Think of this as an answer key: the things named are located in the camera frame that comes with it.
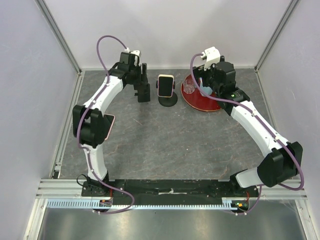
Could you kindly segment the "black round-base phone stand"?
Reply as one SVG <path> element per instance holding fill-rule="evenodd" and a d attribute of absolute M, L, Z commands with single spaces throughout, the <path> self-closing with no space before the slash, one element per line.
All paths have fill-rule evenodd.
<path fill-rule="evenodd" d="M 173 95 L 172 97 L 159 97 L 158 96 L 158 89 L 157 89 L 157 97 L 158 102 L 164 106 L 164 107 L 172 107 L 178 102 L 178 95 L 175 93 L 176 83 L 174 80 L 174 86 L 173 86 Z"/>

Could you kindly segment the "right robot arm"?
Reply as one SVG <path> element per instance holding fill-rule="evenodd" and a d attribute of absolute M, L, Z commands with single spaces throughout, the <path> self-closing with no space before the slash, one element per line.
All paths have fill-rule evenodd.
<path fill-rule="evenodd" d="M 225 112 L 236 120 L 259 147 L 263 160 L 254 168 L 231 176 L 229 191 L 242 196 L 248 187 L 276 185 L 299 191 L 305 185 L 301 169 L 303 147 L 281 136 L 257 111 L 250 97 L 236 84 L 236 71 L 230 62 L 190 66 L 195 86 L 205 97 L 217 101 Z"/>

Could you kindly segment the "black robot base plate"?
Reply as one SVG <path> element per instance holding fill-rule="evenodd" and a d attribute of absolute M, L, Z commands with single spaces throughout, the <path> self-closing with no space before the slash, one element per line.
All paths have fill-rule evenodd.
<path fill-rule="evenodd" d="M 236 188 L 216 179 L 115 179 L 108 184 L 132 194 L 134 204 L 221 204 L 222 198 L 259 195 L 255 186 Z"/>

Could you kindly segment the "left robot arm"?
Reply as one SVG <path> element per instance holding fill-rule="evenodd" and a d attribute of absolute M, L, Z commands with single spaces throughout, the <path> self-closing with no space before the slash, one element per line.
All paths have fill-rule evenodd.
<path fill-rule="evenodd" d="M 151 100 L 147 64 L 141 63 L 140 57 L 139 50 L 121 52 L 119 61 L 108 71 L 94 95 L 72 109 L 73 135 L 85 152 L 88 177 L 95 181 L 92 191 L 99 197 L 106 196 L 110 191 L 109 183 L 104 181 L 108 170 L 102 144 L 110 135 L 115 116 L 106 114 L 107 108 L 127 85 L 133 86 L 139 103 Z"/>

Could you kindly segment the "black folding phone stand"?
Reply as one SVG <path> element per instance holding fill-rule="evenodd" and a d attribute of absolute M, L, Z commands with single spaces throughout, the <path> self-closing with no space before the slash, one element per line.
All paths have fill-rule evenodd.
<path fill-rule="evenodd" d="M 139 85 L 134 85 L 133 89 L 136 91 L 134 94 L 137 96 L 137 101 L 139 103 L 146 103 L 151 100 L 151 92 L 150 92 L 150 84 L 139 84 Z"/>

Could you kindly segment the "pink phone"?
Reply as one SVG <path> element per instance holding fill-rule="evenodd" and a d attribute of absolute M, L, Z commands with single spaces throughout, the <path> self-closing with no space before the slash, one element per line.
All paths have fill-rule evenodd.
<path fill-rule="evenodd" d="M 103 118 L 105 119 L 106 123 L 105 123 L 105 129 L 106 129 L 106 134 L 105 134 L 105 138 L 104 140 L 106 141 L 109 136 L 110 136 L 110 133 L 112 131 L 112 128 L 113 128 L 113 125 L 115 123 L 115 115 L 112 115 L 112 114 L 104 114 L 103 115 Z"/>

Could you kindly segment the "pink-cased smartphone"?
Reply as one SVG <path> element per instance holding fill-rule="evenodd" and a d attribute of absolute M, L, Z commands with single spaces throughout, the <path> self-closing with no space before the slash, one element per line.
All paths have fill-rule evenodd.
<path fill-rule="evenodd" d="M 159 74 L 156 82 L 157 94 L 159 97 L 170 98 L 173 95 L 175 81 L 170 74 Z"/>

